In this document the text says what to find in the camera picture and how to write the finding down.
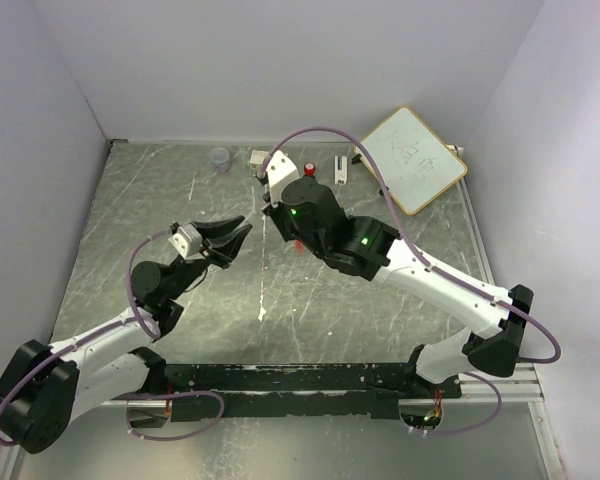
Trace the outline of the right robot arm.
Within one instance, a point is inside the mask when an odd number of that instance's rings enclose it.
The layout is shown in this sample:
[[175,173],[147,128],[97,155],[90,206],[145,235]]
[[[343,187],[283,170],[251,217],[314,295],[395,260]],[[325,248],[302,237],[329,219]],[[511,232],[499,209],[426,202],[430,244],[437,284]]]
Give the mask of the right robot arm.
[[459,333],[412,352],[406,390],[428,396],[446,380],[473,370],[508,378],[519,361],[530,289],[485,285],[435,258],[418,258],[399,232],[369,216],[349,216],[332,190],[310,176],[268,185],[263,212],[282,238],[299,241],[329,268],[418,296],[463,323]]

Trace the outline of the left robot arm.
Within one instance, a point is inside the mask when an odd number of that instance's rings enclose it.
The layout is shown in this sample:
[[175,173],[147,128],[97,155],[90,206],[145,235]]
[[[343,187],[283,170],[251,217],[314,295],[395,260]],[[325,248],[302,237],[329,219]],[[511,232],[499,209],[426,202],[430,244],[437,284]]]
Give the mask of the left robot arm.
[[168,264],[128,261],[126,310],[82,334],[51,344],[31,340],[14,352],[0,377],[0,445],[36,454],[109,400],[177,399],[167,363],[151,346],[178,323],[178,298],[197,287],[209,267],[229,268],[251,229],[236,216],[174,223],[141,240],[134,254],[165,237],[176,256]]

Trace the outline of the red black stamp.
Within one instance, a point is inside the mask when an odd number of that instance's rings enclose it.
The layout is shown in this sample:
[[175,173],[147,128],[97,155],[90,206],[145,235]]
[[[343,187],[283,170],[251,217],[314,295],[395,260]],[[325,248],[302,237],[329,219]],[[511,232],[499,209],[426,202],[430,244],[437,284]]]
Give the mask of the red black stamp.
[[316,174],[316,166],[312,162],[307,162],[304,164],[303,171],[305,176],[314,178]]

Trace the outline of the white stapler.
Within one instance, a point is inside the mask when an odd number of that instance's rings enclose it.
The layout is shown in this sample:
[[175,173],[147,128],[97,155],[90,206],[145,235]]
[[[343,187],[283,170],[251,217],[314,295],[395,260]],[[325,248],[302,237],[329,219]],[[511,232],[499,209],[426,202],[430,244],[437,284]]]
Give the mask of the white stapler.
[[334,157],[334,184],[345,185],[348,181],[348,160],[346,156]]

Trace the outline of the white green staples box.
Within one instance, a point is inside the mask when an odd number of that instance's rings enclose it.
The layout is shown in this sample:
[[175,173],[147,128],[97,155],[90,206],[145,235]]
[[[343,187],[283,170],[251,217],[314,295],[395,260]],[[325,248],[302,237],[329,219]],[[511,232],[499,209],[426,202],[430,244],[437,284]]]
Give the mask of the white green staples box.
[[262,169],[262,165],[266,163],[270,155],[267,150],[252,149],[249,157],[249,167],[252,171],[257,172]]

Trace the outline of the clear plastic cup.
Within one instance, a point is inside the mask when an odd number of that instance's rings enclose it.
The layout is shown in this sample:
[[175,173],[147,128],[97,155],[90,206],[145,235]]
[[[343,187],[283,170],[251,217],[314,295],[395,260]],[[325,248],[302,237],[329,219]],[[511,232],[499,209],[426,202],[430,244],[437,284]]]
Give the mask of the clear plastic cup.
[[223,174],[231,168],[231,154],[228,149],[224,147],[216,147],[210,151],[210,161],[214,170]]

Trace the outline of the yellow framed whiteboard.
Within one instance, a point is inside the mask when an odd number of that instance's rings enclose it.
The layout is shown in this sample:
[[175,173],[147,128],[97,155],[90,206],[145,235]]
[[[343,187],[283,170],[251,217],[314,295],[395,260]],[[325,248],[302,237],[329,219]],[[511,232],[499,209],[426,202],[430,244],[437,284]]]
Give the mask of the yellow framed whiteboard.
[[468,172],[459,154],[408,106],[398,108],[361,140],[392,199],[413,216],[454,186]]

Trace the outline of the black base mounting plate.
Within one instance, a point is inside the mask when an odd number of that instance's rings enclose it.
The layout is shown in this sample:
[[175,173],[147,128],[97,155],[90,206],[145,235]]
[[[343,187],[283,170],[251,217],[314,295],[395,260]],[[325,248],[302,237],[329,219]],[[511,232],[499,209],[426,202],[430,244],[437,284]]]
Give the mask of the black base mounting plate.
[[213,391],[224,400],[225,418],[361,415],[394,420],[402,400],[430,404],[436,391],[445,399],[461,397],[456,375],[433,385],[417,380],[406,363],[168,364],[156,386],[154,393],[119,398]]

